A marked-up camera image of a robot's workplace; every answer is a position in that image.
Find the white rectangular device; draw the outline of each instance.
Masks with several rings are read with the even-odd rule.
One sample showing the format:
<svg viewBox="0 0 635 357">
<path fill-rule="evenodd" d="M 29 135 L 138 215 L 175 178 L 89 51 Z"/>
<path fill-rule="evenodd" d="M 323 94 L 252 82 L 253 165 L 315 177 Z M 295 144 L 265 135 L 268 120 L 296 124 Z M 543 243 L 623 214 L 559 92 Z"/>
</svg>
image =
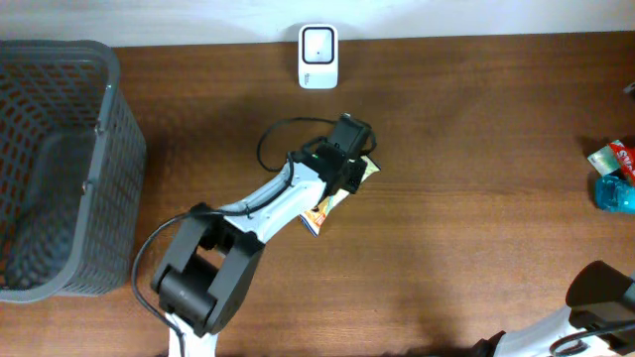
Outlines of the white rectangular device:
<svg viewBox="0 0 635 357">
<path fill-rule="evenodd" d="M 337 86 L 337 29 L 333 25 L 304 25 L 298 33 L 298 82 L 306 89 Z"/>
</svg>

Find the yellow and white package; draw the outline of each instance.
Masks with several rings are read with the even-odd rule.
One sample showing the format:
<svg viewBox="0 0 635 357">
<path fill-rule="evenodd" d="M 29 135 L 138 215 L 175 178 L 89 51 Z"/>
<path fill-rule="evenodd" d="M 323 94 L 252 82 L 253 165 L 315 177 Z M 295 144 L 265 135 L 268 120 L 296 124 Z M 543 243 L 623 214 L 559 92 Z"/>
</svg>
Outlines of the yellow and white package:
<svg viewBox="0 0 635 357">
<path fill-rule="evenodd" d="M 361 181 L 364 182 L 369 176 L 379 172 L 381 169 L 375 164 L 370 158 L 362 157 L 363 161 L 366 162 L 366 171 L 361 178 Z M 326 217 L 334 209 L 340 202 L 342 202 L 345 198 L 350 195 L 345 189 L 340 189 L 336 194 L 327 197 L 324 201 L 322 201 L 316 208 L 310 209 L 300 215 L 300 219 L 302 222 L 309 228 L 311 233 L 314 236 L 318 236 L 319 228 L 324 224 Z"/>
</svg>

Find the wooden table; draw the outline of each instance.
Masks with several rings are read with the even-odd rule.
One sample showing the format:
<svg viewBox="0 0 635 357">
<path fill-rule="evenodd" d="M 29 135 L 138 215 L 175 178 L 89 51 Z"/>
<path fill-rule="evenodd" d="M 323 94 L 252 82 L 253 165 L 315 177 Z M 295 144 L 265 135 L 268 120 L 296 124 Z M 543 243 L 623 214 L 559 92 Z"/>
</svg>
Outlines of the wooden table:
<svg viewBox="0 0 635 357">
<path fill-rule="evenodd" d="M 468 346 L 564 304 L 602 259 L 635 270 L 635 219 L 596 209 L 585 154 L 633 134 L 635 34 L 341 44 L 340 84 L 307 91 L 296 45 L 118 49 L 148 142 L 137 248 L 166 218 L 218 206 L 272 175 L 255 160 L 274 121 L 350 112 L 383 171 L 319 238 L 292 222 L 270 242 L 221 355 L 368 356 Z M 277 132 L 265 159 L 328 130 Z M 142 266 L 144 292 L 169 239 Z M 168 329 L 130 286 L 100 298 L 0 305 L 0 355 L 154 356 Z"/>
</svg>

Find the red candy wrapper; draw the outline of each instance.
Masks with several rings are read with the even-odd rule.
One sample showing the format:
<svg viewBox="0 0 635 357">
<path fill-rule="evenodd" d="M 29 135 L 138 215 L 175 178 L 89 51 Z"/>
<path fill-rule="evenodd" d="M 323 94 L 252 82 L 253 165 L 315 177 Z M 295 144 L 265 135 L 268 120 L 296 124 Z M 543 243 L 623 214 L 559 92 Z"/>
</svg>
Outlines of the red candy wrapper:
<svg viewBox="0 0 635 357">
<path fill-rule="evenodd" d="M 620 142 L 614 142 L 608 144 L 613 151 L 615 158 L 619 162 L 619 166 L 622 168 L 622 172 L 631 183 L 635 185 L 635 152 L 628 149 L 624 144 Z"/>
</svg>

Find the gray plastic bin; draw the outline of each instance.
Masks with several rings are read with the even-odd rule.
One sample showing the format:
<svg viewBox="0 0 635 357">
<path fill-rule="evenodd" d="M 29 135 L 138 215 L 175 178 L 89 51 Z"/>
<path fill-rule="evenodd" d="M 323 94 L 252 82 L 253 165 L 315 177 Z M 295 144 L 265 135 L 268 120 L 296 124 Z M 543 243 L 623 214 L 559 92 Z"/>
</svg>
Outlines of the gray plastic bin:
<svg viewBox="0 0 635 357">
<path fill-rule="evenodd" d="M 145 158 L 109 48 L 0 42 L 0 300 L 123 285 Z"/>
</svg>

